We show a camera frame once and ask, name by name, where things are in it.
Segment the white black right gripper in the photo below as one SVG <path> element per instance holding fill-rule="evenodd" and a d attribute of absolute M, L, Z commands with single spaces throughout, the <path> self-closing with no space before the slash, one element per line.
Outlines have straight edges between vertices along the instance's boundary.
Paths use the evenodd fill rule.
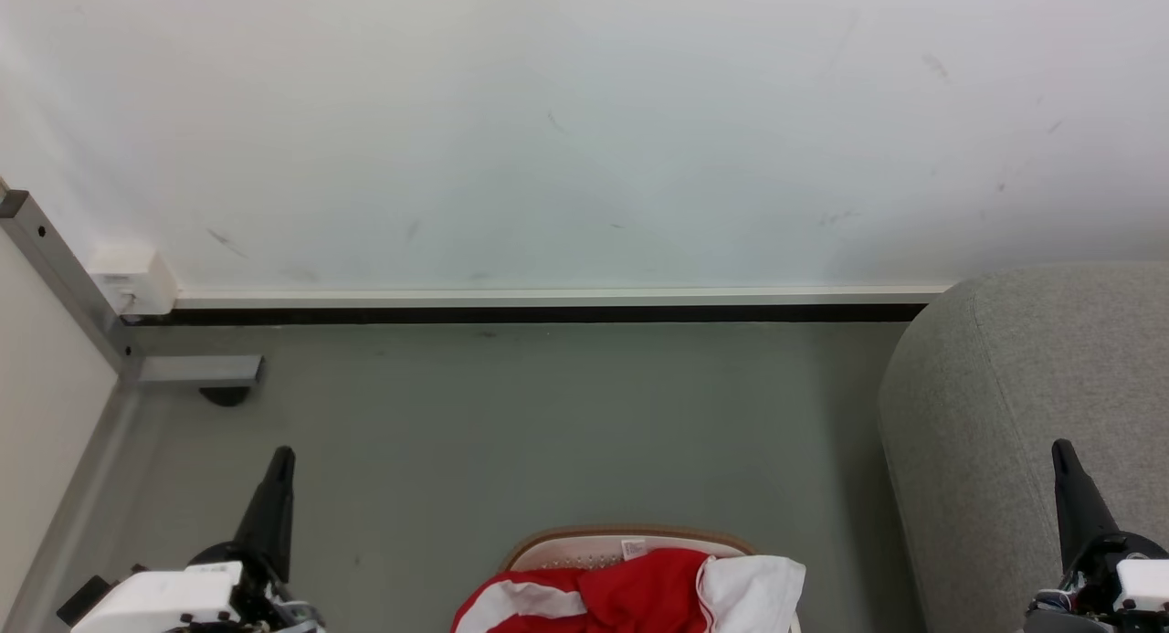
<path fill-rule="evenodd" d="M 1072 442 L 1052 443 L 1052 463 L 1065 572 L 1028 604 L 1028 632 L 1165 632 L 1165 549 L 1140 534 L 1116 534 Z"/>

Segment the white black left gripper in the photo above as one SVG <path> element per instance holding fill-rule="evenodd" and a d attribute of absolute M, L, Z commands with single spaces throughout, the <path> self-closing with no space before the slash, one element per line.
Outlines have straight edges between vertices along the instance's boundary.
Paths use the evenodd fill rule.
<path fill-rule="evenodd" d="M 72 596 L 75 632 L 318 632 L 321 613 L 290 579 L 295 450 L 275 450 L 234 542 L 184 570 L 134 566 L 120 582 L 94 574 Z"/>

